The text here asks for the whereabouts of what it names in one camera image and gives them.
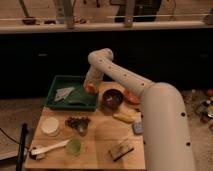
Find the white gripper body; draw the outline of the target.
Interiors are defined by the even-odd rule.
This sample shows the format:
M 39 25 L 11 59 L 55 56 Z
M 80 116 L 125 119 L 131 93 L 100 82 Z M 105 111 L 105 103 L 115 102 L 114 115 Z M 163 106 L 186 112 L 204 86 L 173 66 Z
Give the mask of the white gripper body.
M 99 85 L 103 80 L 104 73 L 91 66 L 86 74 L 83 87 L 86 88 L 88 83 L 92 83 L 95 86 L 95 93 L 98 93 Z

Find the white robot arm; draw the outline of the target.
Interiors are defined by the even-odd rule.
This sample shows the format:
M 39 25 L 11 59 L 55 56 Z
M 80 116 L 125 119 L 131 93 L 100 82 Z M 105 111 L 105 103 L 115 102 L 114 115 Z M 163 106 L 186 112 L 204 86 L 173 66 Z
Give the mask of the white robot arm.
M 90 69 L 84 86 L 97 92 L 107 75 L 138 97 L 143 115 L 147 171 L 196 171 L 187 112 L 180 92 L 171 84 L 153 82 L 113 63 L 109 48 L 88 55 Z

